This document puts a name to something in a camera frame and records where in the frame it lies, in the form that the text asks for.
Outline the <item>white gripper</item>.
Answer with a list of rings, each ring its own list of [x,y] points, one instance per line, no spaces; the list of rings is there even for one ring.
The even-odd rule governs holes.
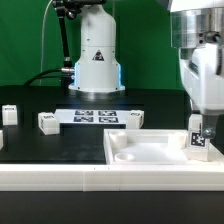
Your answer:
[[[224,114],[224,51],[222,73],[216,74],[218,46],[206,44],[196,48],[189,59],[179,58],[181,81],[190,96],[191,114],[196,114],[195,105],[203,114],[202,136],[214,139],[217,116]]]

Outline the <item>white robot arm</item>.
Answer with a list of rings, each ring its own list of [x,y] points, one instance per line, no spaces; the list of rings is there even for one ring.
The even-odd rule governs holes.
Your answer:
[[[202,115],[201,134],[216,135],[224,114],[224,0],[156,0],[170,12],[171,46],[178,50],[180,76]],[[122,90],[115,60],[116,23],[102,0],[84,0],[81,56],[70,89],[92,97]]]

